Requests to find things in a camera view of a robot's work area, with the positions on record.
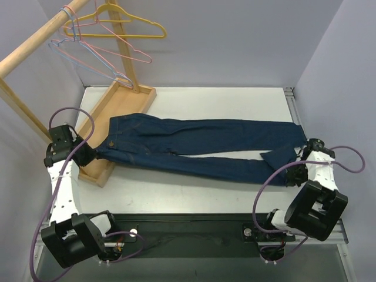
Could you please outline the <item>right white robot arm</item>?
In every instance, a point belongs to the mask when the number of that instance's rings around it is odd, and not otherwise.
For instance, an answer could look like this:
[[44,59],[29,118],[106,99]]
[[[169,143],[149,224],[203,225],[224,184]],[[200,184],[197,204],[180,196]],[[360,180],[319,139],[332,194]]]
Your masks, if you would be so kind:
[[266,239],[272,240],[284,230],[325,241],[347,206],[348,197],[339,192],[334,180],[334,151],[326,148],[322,140],[310,139],[300,159],[313,163],[286,170],[287,186],[301,190],[286,211],[274,209],[268,214],[260,226]]

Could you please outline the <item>dark blue denim trousers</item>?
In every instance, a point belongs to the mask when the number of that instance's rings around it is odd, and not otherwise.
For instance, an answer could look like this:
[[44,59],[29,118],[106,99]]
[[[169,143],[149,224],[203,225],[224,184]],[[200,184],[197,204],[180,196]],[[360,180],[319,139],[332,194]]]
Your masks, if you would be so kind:
[[176,120],[134,113],[110,118],[98,158],[192,176],[264,183],[307,142],[292,122]]

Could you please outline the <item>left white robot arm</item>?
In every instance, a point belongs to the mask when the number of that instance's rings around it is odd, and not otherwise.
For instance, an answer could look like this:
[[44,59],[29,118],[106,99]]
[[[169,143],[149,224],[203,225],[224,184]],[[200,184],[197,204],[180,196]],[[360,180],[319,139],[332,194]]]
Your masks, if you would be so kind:
[[78,176],[95,151],[69,125],[49,129],[52,143],[43,162],[51,178],[52,202],[49,226],[41,237],[47,249],[62,268],[98,256],[106,257],[105,241],[114,241],[119,226],[109,211],[93,216],[83,214],[79,200]]

